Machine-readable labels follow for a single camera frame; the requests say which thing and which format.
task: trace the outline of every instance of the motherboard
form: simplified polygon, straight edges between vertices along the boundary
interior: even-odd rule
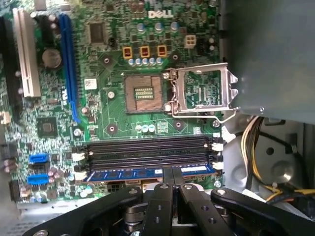
[[[233,81],[219,13],[216,0],[2,1],[0,150],[12,200],[145,190],[164,166],[221,187]]]

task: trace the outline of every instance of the blue sata port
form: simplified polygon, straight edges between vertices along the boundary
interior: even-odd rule
[[[30,164],[45,163],[45,162],[48,162],[48,160],[49,160],[49,155],[45,154],[45,153],[29,156],[29,163]]]
[[[27,182],[31,185],[46,184],[49,183],[49,177],[47,174],[32,175],[28,176]]]

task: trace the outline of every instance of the black ram slot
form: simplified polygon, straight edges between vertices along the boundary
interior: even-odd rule
[[[172,154],[160,156],[154,155],[122,159],[93,159],[90,161],[90,171],[138,167],[161,167],[183,164],[201,164],[207,163],[207,161],[208,155],[204,153]]]
[[[17,57],[14,47],[13,27],[9,20],[0,17],[0,53],[2,54],[5,82],[8,93],[9,105],[15,123],[19,123],[22,111],[22,97],[19,88],[21,81],[15,76],[18,71]]]
[[[107,153],[141,153],[141,152],[161,152],[174,150],[206,149],[208,145],[207,137],[182,137],[182,138],[159,138],[151,140],[132,140],[121,142],[102,142],[89,144],[86,147],[76,147],[74,152],[84,151],[88,154],[104,155]]]

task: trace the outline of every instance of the capacitor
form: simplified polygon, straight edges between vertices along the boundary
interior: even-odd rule
[[[54,174],[54,178],[63,178],[63,176],[64,176],[63,170],[58,170],[58,171]]]
[[[137,24],[137,30],[139,33],[144,33],[146,31],[146,27],[145,27],[144,23]]]
[[[138,4],[138,12],[142,13],[143,10],[144,10],[144,3],[140,1]]]
[[[154,28],[156,29],[156,32],[161,33],[163,31],[163,25],[161,22],[157,22],[154,26]]]
[[[156,130],[155,125],[154,125],[154,124],[150,124],[150,125],[149,125],[149,132],[150,132],[150,133],[154,133],[155,130]]]
[[[142,60],[140,58],[136,59],[136,65],[141,65],[142,64]]]
[[[201,20],[202,20],[202,22],[203,22],[203,23],[207,22],[207,19],[208,19],[208,14],[207,14],[206,11],[203,11],[203,12],[201,13]]]
[[[53,177],[49,177],[48,181],[49,181],[49,183],[53,183],[53,182],[55,182],[55,179]]]
[[[13,165],[9,165],[9,166],[5,167],[4,172],[10,173],[12,171],[16,171],[17,169],[18,169],[18,165],[15,163]]]
[[[150,65],[155,65],[155,63],[156,63],[155,58],[150,58],[149,63],[150,63]]]
[[[134,65],[134,59],[132,59],[132,58],[129,59],[129,60],[128,60],[128,64],[131,65],[131,66],[133,66],[133,65]]]
[[[147,133],[149,131],[149,127],[145,124],[142,126],[142,133]]]
[[[81,193],[80,193],[80,197],[81,198],[86,198],[88,196],[88,193],[86,192],[86,191],[82,191]]]
[[[62,57],[60,52],[55,48],[48,48],[42,55],[42,60],[45,67],[49,69],[56,69],[61,65]]]
[[[137,132],[140,132],[142,130],[142,126],[141,125],[136,125],[135,129],[136,129]]]
[[[74,181],[74,180],[75,180],[74,174],[70,174],[70,175],[68,176],[68,180],[69,180],[69,181]]]
[[[52,176],[54,176],[54,174],[56,172],[57,172],[57,168],[56,167],[52,167],[52,168],[49,169],[47,174],[48,174],[49,177],[52,177]]]
[[[179,24],[177,23],[177,22],[172,22],[171,23],[171,30],[173,31],[173,32],[177,32],[178,31],[178,29],[179,29]]]
[[[93,193],[93,189],[89,186],[87,186],[87,188],[84,190],[87,194],[91,194]]]
[[[54,14],[50,14],[48,16],[48,20],[51,22],[56,22],[57,21],[57,17]]]
[[[15,163],[16,163],[15,159],[6,159],[6,160],[4,160],[3,165],[4,166],[10,166],[10,165],[14,165]]]
[[[109,99],[113,99],[115,97],[115,93],[113,91],[108,92],[107,94]]]
[[[161,65],[163,63],[162,58],[157,58],[157,64]]]
[[[81,112],[85,115],[90,113],[90,108],[89,107],[82,107]]]
[[[143,65],[148,65],[149,64],[149,60],[147,58],[143,58],[142,59],[142,64]]]
[[[30,197],[30,203],[35,203],[35,202],[36,202],[36,197],[31,196],[31,197]]]
[[[53,30],[58,30],[59,29],[59,27],[58,27],[58,25],[56,23],[52,23],[50,25],[50,28],[53,29]]]
[[[44,192],[36,193],[36,201],[44,203],[47,201],[47,194]]]

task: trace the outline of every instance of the ram slot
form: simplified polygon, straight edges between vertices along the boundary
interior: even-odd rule
[[[12,109],[15,123],[19,123],[22,111],[22,97],[19,94],[21,81],[15,76],[18,71],[17,58],[15,54],[12,25],[9,20],[0,17],[0,53],[2,54],[3,69],[8,95],[8,103]]]
[[[13,9],[24,97],[40,97],[32,18],[23,9]]]
[[[141,158],[103,159],[90,162],[90,171],[121,170],[133,168],[159,168],[163,166],[179,166],[189,164],[205,164],[208,162],[205,153],[169,154],[143,156]]]
[[[85,152],[87,155],[102,156],[114,153],[115,155],[126,153],[161,152],[174,150],[195,150],[208,148],[208,138],[205,136],[187,136],[180,138],[158,138],[147,140],[131,140],[120,142],[99,142],[84,147],[75,147],[73,152]]]
[[[61,49],[63,53],[64,77],[67,90],[68,102],[72,108],[74,121],[80,123],[77,113],[77,78],[74,57],[74,46],[72,41],[71,20],[68,15],[60,14],[59,23],[61,30]]]

